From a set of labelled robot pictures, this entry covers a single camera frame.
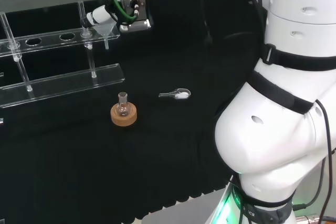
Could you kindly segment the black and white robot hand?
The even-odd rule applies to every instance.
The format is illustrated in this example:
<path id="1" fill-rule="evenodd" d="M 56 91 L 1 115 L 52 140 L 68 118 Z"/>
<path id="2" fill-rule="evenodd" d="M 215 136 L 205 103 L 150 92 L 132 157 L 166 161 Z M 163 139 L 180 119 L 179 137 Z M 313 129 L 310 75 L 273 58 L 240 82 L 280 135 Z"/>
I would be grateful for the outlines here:
<path id="1" fill-rule="evenodd" d="M 123 33 L 147 30 L 151 27 L 146 0 L 102 0 L 102 5 L 80 19 L 85 28 L 114 21 Z"/>

